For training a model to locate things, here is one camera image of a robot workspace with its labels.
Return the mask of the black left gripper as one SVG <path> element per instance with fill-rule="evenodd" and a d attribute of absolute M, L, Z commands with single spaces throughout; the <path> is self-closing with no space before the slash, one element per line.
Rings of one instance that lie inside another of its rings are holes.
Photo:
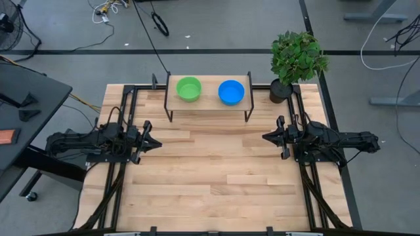
<path fill-rule="evenodd" d="M 130 160 L 132 163 L 140 163 L 140 152 L 146 153 L 152 149 L 160 148 L 161 142 L 151 137 L 150 131 L 152 124 L 150 121 L 145 121 L 143 124 L 143 133 L 139 132 L 136 142 L 127 140 L 131 148 L 135 148 L 135 152 L 131 154 Z"/>

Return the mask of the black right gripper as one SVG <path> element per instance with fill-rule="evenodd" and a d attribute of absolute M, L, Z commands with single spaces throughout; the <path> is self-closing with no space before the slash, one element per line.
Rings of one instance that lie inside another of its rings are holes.
<path fill-rule="evenodd" d="M 273 143 L 277 147 L 281 147 L 282 153 L 280 156 L 283 160 L 286 160 L 289 157 L 291 157 L 292 151 L 297 145 L 299 137 L 294 142 L 287 139 L 286 129 L 288 125 L 285 123 L 285 117 L 283 115 L 280 115 L 278 117 L 277 125 L 279 129 L 269 132 L 267 134 L 263 134 L 262 137 L 264 138 L 264 140 Z"/>

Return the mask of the blue mini plastic bowl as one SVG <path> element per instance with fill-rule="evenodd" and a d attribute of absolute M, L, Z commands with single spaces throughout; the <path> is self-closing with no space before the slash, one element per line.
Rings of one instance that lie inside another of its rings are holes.
<path fill-rule="evenodd" d="M 218 95 L 223 104 L 235 106 L 242 101 L 245 95 L 245 89 L 236 80 L 226 80 L 219 85 Z"/>

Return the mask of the green mini plastic bowl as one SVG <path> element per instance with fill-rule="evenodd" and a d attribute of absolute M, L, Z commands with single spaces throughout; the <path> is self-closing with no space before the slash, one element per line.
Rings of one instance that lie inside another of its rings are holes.
<path fill-rule="evenodd" d="M 201 94 L 201 82 L 196 77 L 183 77 L 176 85 L 177 94 L 185 102 L 195 102 Z"/>

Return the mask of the wooden shelf riser black legs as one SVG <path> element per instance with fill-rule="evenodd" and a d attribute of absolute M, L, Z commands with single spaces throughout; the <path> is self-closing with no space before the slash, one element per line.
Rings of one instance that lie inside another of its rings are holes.
<path fill-rule="evenodd" d="M 201 94 L 195 102 L 185 102 L 177 94 L 177 82 L 183 77 L 196 77 L 201 82 Z M 236 80 L 240 82 L 245 89 L 245 95 L 242 101 L 235 106 L 227 106 L 223 104 L 219 98 L 219 85 L 226 80 Z M 172 75 L 171 73 L 168 73 L 163 107 L 170 121 L 173 120 L 174 111 L 243 111 L 245 121 L 248 121 L 254 109 L 251 74 Z"/>

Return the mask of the green potted plant black pot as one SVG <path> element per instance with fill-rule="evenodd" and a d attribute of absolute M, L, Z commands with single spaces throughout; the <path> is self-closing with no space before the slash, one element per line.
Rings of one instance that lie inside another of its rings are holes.
<path fill-rule="evenodd" d="M 279 34 L 272 42 L 271 53 L 270 70 L 277 78 L 270 84 L 269 99 L 275 104 L 291 97 L 293 84 L 328 70 L 329 59 L 318 40 L 307 31 Z"/>

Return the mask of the grey desk foot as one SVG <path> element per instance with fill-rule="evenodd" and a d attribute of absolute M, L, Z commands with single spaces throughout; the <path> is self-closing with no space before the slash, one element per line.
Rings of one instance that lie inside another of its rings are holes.
<path fill-rule="evenodd" d="M 372 97 L 369 103 L 374 106 L 406 106 L 420 107 L 420 90 L 406 97 Z"/>

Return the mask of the black side desk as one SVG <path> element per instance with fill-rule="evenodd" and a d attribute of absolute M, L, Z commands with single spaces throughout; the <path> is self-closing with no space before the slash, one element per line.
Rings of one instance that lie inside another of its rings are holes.
<path fill-rule="evenodd" d="M 26 106 L 25 110 L 40 111 L 28 121 L 21 121 L 18 108 L 6 103 L 0 105 L 0 130 L 19 131 L 15 144 L 0 145 L 0 202 L 29 167 L 74 181 L 84 181 L 85 169 L 49 157 L 46 151 L 31 145 L 70 95 L 72 87 L 42 73 L 0 63 L 0 90 L 12 96 L 21 94 L 23 98 L 31 94 L 37 102 Z"/>

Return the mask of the orange black pad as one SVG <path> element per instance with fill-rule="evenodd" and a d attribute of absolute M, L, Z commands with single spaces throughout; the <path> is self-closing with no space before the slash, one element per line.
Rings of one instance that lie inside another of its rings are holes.
<path fill-rule="evenodd" d="M 13 145 L 18 141 L 20 129 L 3 129 L 0 130 L 0 145 Z"/>

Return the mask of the grey desk base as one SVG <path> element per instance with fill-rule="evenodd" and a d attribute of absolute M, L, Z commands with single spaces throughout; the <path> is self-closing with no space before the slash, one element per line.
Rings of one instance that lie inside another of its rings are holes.
<path fill-rule="evenodd" d="M 396 0 L 382 0 L 377 8 L 371 13 L 345 13 L 344 20 L 357 22 L 377 22 L 382 24 L 402 23 L 408 19 L 404 14 L 391 14 L 388 10 Z"/>

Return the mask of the black floor fan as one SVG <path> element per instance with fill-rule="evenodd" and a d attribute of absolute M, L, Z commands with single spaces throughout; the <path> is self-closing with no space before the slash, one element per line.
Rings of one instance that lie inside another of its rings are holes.
<path fill-rule="evenodd" d="M 12 50 L 20 42 L 23 26 L 18 5 L 0 0 L 0 52 Z"/>

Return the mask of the black aluminium table frame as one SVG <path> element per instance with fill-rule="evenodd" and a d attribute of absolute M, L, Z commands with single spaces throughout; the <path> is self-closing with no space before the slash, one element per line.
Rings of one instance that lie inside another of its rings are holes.
<path fill-rule="evenodd" d="M 150 121 L 163 145 L 125 166 L 105 226 L 181 235 L 331 227 L 304 189 L 299 164 L 281 159 L 280 148 L 263 139 L 277 117 L 289 117 L 287 103 L 273 104 L 261 86 L 253 95 L 249 120 L 232 108 L 178 110 L 168 120 L 163 105 L 174 92 L 108 85 L 100 122 L 116 121 L 121 105 L 135 125 Z"/>

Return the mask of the black triangular bracket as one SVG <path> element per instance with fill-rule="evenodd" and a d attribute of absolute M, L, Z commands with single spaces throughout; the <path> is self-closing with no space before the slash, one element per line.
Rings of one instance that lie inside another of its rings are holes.
<path fill-rule="evenodd" d="M 23 108 L 28 105 L 36 104 L 36 103 L 38 103 L 38 99 L 29 92 L 27 96 L 25 97 L 25 99 L 23 100 L 23 102 L 20 104 L 20 107 Z"/>
<path fill-rule="evenodd" d="M 22 122 L 28 122 L 30 119 L 34 118 L 36 115 L 39 115 L 41 113 L 40 110 L 38 109 L 33 109 L 33 110 L 19 110 L 18 111 L 18 116 L 19 116 L 19 120 L 21 120 Z"/>

